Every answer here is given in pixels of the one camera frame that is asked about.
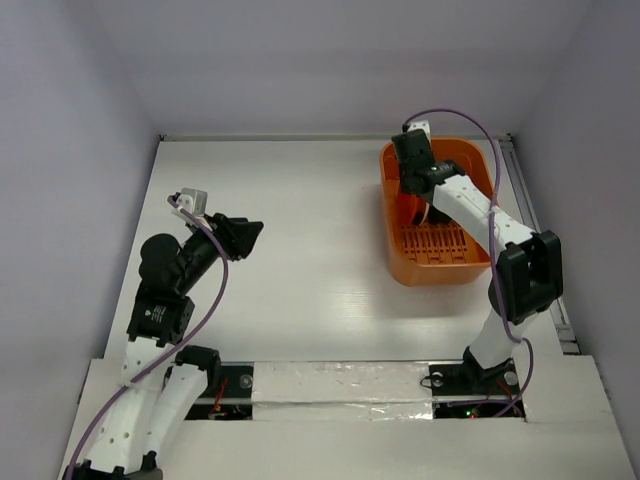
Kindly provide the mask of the silver tape covered board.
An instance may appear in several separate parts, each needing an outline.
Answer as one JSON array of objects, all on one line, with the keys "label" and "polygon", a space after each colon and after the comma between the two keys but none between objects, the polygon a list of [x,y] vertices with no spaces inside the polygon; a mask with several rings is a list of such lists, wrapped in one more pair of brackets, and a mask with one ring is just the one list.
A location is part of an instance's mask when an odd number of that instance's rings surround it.
[{"label": "silver tape covered board", "polygon": [[258,362],[256,421],[430,421],[426,362]]}]

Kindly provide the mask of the orange plastic plate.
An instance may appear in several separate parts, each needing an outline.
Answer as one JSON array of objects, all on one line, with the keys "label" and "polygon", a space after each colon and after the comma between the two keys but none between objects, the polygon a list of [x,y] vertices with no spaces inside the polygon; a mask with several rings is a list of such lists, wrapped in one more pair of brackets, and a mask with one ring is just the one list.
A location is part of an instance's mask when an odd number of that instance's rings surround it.
[{"label": "orange plastic plate", "polygon": [[418,226],[425,222],[429,205],[422,197],[400,192],[397,195],[396,207],[399,222],[403,226]]}]

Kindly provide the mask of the orange plastic dish rack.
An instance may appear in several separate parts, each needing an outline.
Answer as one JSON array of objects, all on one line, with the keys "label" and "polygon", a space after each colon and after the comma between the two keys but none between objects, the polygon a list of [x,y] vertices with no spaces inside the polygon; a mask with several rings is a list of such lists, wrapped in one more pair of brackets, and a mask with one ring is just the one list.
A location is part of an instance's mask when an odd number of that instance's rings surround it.
[{"label": "orange plastic dish rack", "polygon": [[391,276],[409,287],[464,285],[490,268],[485,249],[455,222],[403,226],[396,207],[399,169],[392,143],[379,154],[382,221]]}]

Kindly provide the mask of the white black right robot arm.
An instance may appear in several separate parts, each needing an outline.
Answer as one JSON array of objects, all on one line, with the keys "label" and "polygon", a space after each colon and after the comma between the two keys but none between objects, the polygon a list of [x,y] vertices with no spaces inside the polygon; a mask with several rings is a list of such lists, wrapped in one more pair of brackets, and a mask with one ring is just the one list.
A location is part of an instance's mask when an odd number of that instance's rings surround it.
[{"label": "white black right robot arm", "polygon": [[433,387],[482,394],[509,365],[514,348],[529,341],[533,320],[563,293],[559,237],[516,221],[487,197],[453,160],[437,161],[427,134],[408,130],[392,137],[400,190],[455,221],[489,255],[491,310],[462,360],[431,373]]}]

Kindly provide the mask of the aluminium rail right side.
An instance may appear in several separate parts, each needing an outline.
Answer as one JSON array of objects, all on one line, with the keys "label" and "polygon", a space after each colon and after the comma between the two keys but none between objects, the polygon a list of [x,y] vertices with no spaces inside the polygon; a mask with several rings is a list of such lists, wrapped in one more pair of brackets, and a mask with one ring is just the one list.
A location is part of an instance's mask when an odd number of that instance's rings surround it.
[{"label": "aluminium rail right side", "polygon": [[546,300],[546,312],[553,321],[562,352],[565,355],[580,355],[580,346],[561,298],[564,290],[560,267],[560,239],[550,230],[543,231],[539,228],[513,142],[499,140],[498,144],[514,190],[521,223],[532,231],[532,238],[521,245],[527,258],[530,303],[534,300]]}]

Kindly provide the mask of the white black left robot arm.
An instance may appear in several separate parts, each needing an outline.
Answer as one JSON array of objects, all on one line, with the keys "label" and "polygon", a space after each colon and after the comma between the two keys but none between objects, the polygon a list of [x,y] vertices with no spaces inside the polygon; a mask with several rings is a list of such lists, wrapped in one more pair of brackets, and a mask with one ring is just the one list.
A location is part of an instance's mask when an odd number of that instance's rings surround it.
[{"label": "white black left robot arm", "polygon": [[143,243],[118,387],[81,436],[66,479],[162,478],[163,458],[195,400],[224,386],[219,352],[190,342],[206,323],[189,325],[188,294],[215,262],[227,269],[247,258],[264,225],[178,212],[191,235],[179,242],[160,233]]}]

